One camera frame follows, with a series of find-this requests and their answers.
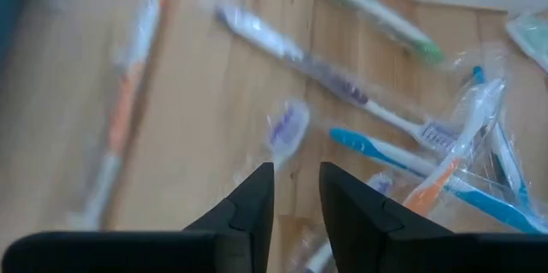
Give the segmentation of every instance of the green toothbrush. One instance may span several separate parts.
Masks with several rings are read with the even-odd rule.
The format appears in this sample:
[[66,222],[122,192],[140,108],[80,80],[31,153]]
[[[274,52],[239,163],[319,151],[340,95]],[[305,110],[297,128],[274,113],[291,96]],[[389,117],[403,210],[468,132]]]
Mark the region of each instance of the green toothbrush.
[[416,53],[431,64],[444,60],[444,53],[419,28],[377,0],[341,0],[349,3],[372,19],[389,38]]

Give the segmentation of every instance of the wood grain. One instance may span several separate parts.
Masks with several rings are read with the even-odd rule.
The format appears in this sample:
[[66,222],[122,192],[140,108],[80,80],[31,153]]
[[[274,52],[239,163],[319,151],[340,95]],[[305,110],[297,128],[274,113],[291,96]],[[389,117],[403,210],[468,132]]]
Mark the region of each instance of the wood grain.
[[[510,85],[507,125],[533,194],[548,200],[548,94],[545,75],[506,38],[504,15],[382,0],[464,62],[452,72],[423,67],[354,11],[333,0],[236,0],[305,49],[361,79],[441,115],[475,64],[495,74],[504,62]],[[3,72],[0,97],[0,245],[45,228],[67,227],[82,173],[92,168],[115,90],[112,45],[132,20],[136,0],[67,0],[44,12],[29,4]],[[498,52],[507,55],[497,59]],[[260,163],[267,117],[288,98],[306,100],[313,122],[277,184],[277,214],[320,220],[318,169],[332,161],[362,180],[382,166],[329,141],[322,122],[360,130],[411,150],[408,136],[342,103],[324,88],[217,24],[200,0],[170,0],[153,52],[155,73],[108,227],[181,229],[210,210]],[[455,230],[493,229],[472,209],[446,222]],[[271,259],[283,262],[275,221]],[[279,271],[274,264],[271,271]]]

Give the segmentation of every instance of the wooden table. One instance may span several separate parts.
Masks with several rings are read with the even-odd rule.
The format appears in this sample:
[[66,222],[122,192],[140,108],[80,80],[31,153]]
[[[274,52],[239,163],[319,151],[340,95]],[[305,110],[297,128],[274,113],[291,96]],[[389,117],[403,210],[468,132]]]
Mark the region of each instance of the wooden table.
[[[545,75],[509,41],[505,15],[381,0],[417,23],[451,56],[468,52],[462,68],[442,73],[423,67],[355,12],[331,0],[237,1],[306,49],[433,114],[447,110],[473,65],[490,67],[493,45],[503,50],[510,80],[506,123],[533,194],[548,200]],[[93,148],[115,88],[112,41],[131,20],[134,5],[129,3],[134,2],[66,0],[61,11],[31,5],[24,15],[0,95],[3,246],[37,229],[66,227],[66,210],[74,207],[82,185],[78,174],[97,153]],[[109,228],[181,229],[211,209],[270,158],[263,147],[267,116],[289,98],[306,100],[315,122],[331,120],[417,149],[409,137],[236,38],[200,8],[200,0],[171,0],[152,65],[146,112],[117,188]],[[319,217],[321,161],[335,162],[363,180],[383,169],[312,128],[279,178],[283,197],[277,197],[278,214]],[[455,229],[471,226],[465,225],[458,223]],[[282,261],[279,231],[276,220],[271,259],[277,265]],[[272,271],[278,271],[275,265]]]

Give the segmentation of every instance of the black plastic part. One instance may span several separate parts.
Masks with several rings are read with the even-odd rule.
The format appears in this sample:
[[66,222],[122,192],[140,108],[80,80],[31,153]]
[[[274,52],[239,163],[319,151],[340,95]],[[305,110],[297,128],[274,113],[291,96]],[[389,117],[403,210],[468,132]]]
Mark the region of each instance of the black plastic part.
[[266,272],[274,170],[264,163],[181,232],[52,232],[13,243],[3,272]]
[[453,234],[332,163],[322,163],[319,187],[340,273],[548,271],[547,235]]

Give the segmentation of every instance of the wooden surface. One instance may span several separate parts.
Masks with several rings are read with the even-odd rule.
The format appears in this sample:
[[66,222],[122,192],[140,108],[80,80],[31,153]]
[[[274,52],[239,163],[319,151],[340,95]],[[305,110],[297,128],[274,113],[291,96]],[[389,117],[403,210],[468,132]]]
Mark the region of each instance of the wooden surface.
[[[1,80],[3,246],[38,229],[67,227],[67,208],[74,209],[84,186],[79,174],[97,154],[115,88],[112,45],[128,26],[134,1],[66,0],[57,12],[34,5],[27,9]],[[170,1],[152,56],[155,72],[146,111],[108,228],[181,229],[211,209],[270,158],[263,147],[267,116],[276,114],[288,98],[306,100],[314,109],[313,122],[329,120],[417,149],[409,137],[236,38],[200,7],[200,0]],[[504,50],[510,79],[506,122],[533,194],[548,200],[545,76],[508,41],[504,15],[381,0],[417,23],[450,56],[467,51],[457,72],[441,73],[422,67],[356,13],[331,0],[237,1],[307,50],[433,114],[447,110],[473,65],[491,68],[493,45]],[[335,162],[363,180],[383,169],[333,144],[313,123],[299,154],[279,178],[277,214],[319,218],[321,161]],[[492,228],[488,220],[469,224],[456,223],[454,228]],[[276,220],[272,271],[279,271],[276,265],[282,262],[278,230]]]

